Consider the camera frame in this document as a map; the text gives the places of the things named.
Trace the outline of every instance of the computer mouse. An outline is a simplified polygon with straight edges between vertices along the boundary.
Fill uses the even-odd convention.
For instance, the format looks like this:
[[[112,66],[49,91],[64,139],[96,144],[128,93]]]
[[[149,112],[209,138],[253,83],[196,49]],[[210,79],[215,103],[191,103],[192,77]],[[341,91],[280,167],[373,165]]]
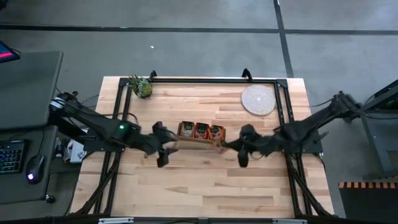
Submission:
[[[38,184],[43,179],[44,156],[36,155],[26,165],[26,180],[30,184]]]

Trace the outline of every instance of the woven placemat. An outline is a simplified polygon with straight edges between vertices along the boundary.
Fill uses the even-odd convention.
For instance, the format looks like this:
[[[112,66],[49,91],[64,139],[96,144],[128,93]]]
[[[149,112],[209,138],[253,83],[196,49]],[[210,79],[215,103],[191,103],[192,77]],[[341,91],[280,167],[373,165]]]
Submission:
[[[252,114],[266,115],[275,108],[272,90],[263,85],[251,85],[242,92],[242,104]]]

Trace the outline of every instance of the wooden table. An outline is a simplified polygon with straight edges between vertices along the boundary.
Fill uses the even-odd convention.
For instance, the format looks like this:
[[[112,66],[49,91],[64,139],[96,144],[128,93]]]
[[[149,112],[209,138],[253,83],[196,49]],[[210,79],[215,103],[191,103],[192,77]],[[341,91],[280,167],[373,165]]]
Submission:
[[[97,112],[113,112],[119,78],[104,77]],[[304,119],[311,114],[304,81],[287,80],[295,119]],[[138,99],[133,94],[129,112],[138,117],[143,133],[150,133],[156,121],[177,132],[178,123],[184,120],[222,125],[227,130],[227,141],[236,139],[241,126],[248,123],[261,134],[272,134],[279,126],[276,109],[267,116],[254,116],[240,102],[241,93],[248,85],[155,83],[149,100]],[[156,166],[157,155],[145,159],[143,152],[126,149],[119,167],[112,216],[294,217],[282,153],[274,152],[258,161],[251,159],[245,169],[239,168],[236,155],[232,150],[222,156],[211,150],[180,150],[170,156],[169,165],[160,169]],[[95,152],[84,160],[71,212],[78,210],[98,186],[103,157],[103,152]],[[309,188],[326,210],[333,213],[319,158],[304,154],[303,164]],[[102,208],[107,193],[106,189]],[[298,195],[300,207],[305,211],[301,191]]]

